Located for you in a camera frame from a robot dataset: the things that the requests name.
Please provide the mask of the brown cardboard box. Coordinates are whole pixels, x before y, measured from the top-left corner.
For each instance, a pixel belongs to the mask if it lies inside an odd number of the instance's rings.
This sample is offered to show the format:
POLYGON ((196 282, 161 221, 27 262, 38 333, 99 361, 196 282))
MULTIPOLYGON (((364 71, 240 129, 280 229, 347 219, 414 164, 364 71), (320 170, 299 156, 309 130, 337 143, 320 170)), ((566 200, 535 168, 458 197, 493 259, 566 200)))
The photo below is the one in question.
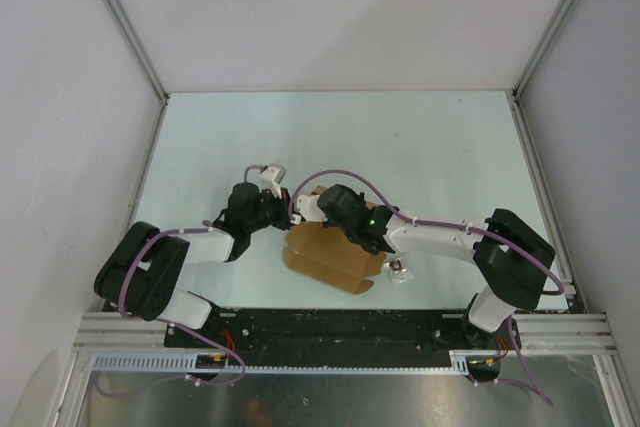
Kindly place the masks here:
POLYGON ((285 262, 289 269, 353 295, 367 292, 373 278, 381 273, 387 253, 365 252, 351 243, 336 227, 346 224, 359 227, 368 220, 390 219, 388 209, 364 199, 362 193, 336 184, 316 188, 319 208, 327 220, 323 223, 304 222, 294 225, 286 237, 285 262))

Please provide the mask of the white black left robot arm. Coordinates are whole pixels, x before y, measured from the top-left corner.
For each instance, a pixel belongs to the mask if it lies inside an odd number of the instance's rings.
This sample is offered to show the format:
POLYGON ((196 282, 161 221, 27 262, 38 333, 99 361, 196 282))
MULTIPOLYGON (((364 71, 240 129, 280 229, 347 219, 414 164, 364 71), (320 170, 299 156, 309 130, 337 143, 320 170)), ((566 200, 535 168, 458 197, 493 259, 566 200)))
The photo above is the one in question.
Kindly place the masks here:
POLYGON ((269 227, 289 229, 289 202, 285 188, 241 182, 206 226, 162 231, 138 221, 98 272, 94 292, 124 315, 181 324, 197 345, 210 346, 220 337, 221 323, 211 316, 211 301, 177 287, 182 269, 234 262, 250 247, 254 233, 269 227))

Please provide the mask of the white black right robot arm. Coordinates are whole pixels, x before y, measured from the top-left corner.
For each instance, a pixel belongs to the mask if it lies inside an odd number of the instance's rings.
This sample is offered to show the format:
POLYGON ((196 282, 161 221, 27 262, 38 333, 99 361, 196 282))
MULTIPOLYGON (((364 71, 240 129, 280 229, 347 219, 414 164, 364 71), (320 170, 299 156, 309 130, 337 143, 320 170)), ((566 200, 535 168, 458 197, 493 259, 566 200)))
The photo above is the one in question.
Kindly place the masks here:
POLYGON ((368 205, 362 193, 339 184, 319 194, 315 206, 324 224, 371 254, 421 252, 477 267, 485 287, 461 323, 462 338, 473 348, 486 347, 509 316, 537 308, 545 295, 555 249, 509 210, 496 209, 478 225, 427 221, 393 206, 368 205))

